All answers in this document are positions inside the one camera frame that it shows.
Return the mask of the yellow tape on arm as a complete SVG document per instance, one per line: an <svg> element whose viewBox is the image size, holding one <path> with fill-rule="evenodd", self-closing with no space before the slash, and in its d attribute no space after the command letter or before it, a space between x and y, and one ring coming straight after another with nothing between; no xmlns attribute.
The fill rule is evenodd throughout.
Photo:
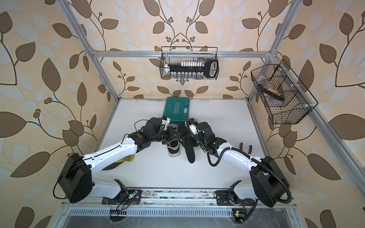
<svg viewBox="0 0 365 228"><path fill-rule="evenodd" d="M134 154L124 157L123 159L120 159L120 160L110 164L109 166L105 167L103 169L103 171L109 171L109 170L115 169L116 167L118 167L119 165L121 165L124 162L132 162L134 158L135 158Z"/></svg>

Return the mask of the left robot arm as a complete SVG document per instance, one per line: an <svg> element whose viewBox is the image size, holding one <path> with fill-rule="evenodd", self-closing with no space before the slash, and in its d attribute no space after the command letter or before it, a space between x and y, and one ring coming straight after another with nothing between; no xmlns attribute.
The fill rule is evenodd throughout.
<svg viewBox="0 0 365 228"><path fill-rule="evenodd" d="M71 155L56 184L61 187L70 203L77 203L87 197L107 198L116 203L124 203L131 196L119 179L110 181L95 176L118 160L149 147L152 142L168 144L180 137L181 134L169 125L169 119L153 117L140 130L126 134L122 141L114 145L84 156L78 153Z"/></svg>

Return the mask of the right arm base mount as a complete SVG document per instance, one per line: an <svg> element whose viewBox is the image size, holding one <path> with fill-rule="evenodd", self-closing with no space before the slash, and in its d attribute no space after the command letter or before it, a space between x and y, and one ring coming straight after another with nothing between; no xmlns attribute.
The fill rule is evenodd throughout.
<svg viewBox="0 0 365 228"><path fill-rule="evenodd" d="M236 187L241 180L236 181L226 190L217 190L214 192L214 197L217 201L218 206L253 206L255 200L253 199L240 199L234 192Z"/></svg>

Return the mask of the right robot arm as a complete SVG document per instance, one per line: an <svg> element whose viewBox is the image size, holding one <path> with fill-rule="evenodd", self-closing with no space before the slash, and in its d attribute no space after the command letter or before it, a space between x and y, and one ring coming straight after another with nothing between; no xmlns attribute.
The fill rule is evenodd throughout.
<svg viewBox="0 0 365 228"><path fill-rule="evenodd" d="M233 147L226 140L216 137L207 122L198 123L189 119L185 123L188 135L193 138L207 155L210 166L216 167L222 160L230 162L249 174L251 183L233 185L233 194L240 200L252 198L268 207L277 202L292 202L290 184L275 160L253 156L239 148Z"/></svg>

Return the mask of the black insole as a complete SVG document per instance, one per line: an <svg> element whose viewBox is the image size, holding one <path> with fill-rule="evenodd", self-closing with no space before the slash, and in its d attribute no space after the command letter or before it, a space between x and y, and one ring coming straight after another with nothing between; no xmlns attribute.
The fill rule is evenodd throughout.
<svg viewBox="0 0 365 228"><path fill-rule="evenodd" d="M189 163L195 162L195 152L194 152L194 138L191 136L189 130L186 126L180 123L177 126L178 133L181 134L180 141L185 149L185 153Z"/></svg>

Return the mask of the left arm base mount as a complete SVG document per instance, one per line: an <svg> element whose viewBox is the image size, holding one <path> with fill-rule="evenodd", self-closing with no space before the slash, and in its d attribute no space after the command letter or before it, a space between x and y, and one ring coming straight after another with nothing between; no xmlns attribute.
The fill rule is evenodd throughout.
<svg viewBox="0 0 365 228"><path fill-rule="evenodd" d="M130 202L140 202L142 190L128 190L127 187L119 180L114 179L114 182L120 187L120 192L112 199L104 197L102 199L103 205L124 204Z"/></svg>

